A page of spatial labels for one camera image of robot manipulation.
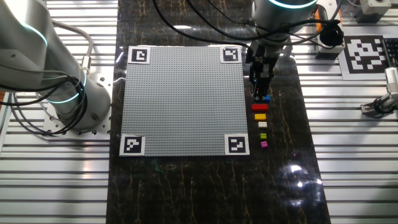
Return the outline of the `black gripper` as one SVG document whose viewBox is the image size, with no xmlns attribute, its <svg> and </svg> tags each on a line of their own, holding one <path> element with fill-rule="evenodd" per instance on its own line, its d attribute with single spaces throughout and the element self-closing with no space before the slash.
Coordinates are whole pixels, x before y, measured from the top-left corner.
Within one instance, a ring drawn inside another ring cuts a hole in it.
<svg viewBox="0 0 398 224">
<path fill-rule="evenodd" d="M 264 101 L 267 95 L 277 59 L 278 57 L 266 57 L 266 48 L 262 45 L 247 49 L 245 63 L 249 64 L 249 81 L 257 101 Z"/>
</svg>

